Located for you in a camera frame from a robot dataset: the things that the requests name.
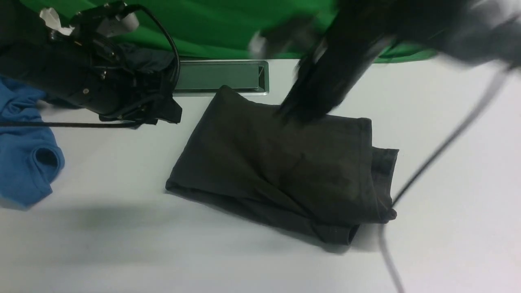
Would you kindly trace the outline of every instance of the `metal slot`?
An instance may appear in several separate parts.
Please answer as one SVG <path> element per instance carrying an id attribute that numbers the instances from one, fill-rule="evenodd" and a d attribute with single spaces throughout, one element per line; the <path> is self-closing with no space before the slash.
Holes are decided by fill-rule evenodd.
<path id="1" fill-rule="evenodd" d="M 269 68 L 258 60 L 181 61 L 179 82 L 174 96 L 209 96 L 221 86 L 248 95 L 269 93 Z"/>

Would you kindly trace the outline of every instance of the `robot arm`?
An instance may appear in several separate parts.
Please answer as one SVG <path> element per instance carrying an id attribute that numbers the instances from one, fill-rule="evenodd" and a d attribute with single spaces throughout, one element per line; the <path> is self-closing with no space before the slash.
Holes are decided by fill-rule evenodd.
<path id="1" fill-rule="evenodd" d="M 250 43 L 256 58 L 272 57 L 291 45 L 306 52 L 279 111 L 304 124 L 338 106 L 374 59 L 402 41 L 469 65 L 494 59 L 521 63 L 521 25 L 502 14 L 495 0 L 339 0 L 325 33 L 312 24 L 313 16 L 295 16 L 259 32 Z"/>
<path id="2" fill-rule="evenodd" d="M 89 109 L 104 121 L 178 123 L 181 107 L 172 92 L 179 58 L 161 72 L 144 74 L 129 68 L 109 39 L 138 8 L 119 1 L 81 11 L 67 36 L 48 28 L 19 0 L 2 0 L 0 75 Z"/>

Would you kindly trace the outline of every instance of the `folded cloth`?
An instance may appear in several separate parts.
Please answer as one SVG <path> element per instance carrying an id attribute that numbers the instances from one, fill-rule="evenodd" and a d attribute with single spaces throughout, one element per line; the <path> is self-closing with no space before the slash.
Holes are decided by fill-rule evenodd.
<path id="1" fill-rule="evenodd" d="M 349 245 L 360 224 L 396 217 L 398 150 L 373 148 L 369 119 L 282 127 L 276 110 L 219 89 L 166 189 L 331 244 Z"/>
<path id="2" fill-rule="evenodd" d="M 0 121 L 38 121 L 36 102 L 45 93 L 0 77 Z M 0 127 L 0 198 L 27 209 L 52 193 L 64 166 L 61 149 L 48 127 Z"/>

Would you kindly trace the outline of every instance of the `silver metal frame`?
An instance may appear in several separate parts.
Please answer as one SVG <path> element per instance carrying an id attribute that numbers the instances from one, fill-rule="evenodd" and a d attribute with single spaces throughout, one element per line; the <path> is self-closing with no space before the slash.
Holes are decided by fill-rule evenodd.
<path id="1" fill-rule="evenodd" d="M 198 60 L 181 60 L 181 70 L 183 70 L 183 63 L 216 63 L 216 62 L 226 62 L 226 63 L 233 63 L 233 62 L 241 62 L 241 63 L 257 63 L 260 67 L 262 67 L 262 71 L 259 73 L 259 79 L 262 79 L 264 81 L 264 91 L 262 92 L 240 92 L 243 96 L 263 96 L 269 94 L 269 63 L 266 60 L 240 60 L 240 59 L 232 59 L 232 60 L 214 60 L 214 59 L 198 59 Z M 213 96 L 215 93 L 212 92 L 202 92 L 202 93 L 186 93 L 186 92 L 173 92 L 174 97 L 177 96 Z"/>

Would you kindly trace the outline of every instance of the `blue cloth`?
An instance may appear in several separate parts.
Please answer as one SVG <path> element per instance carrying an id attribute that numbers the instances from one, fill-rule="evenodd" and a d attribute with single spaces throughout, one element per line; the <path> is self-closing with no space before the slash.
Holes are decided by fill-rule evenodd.
<path id="1" fill-rule="evenodd" d="M 36 102 L 45 92 L 0 77 L 0 121 L 42 121 Z M 64 166 L 48 127 L 0 127 L 0 197 L 27 209 L 52 193 Z"/>

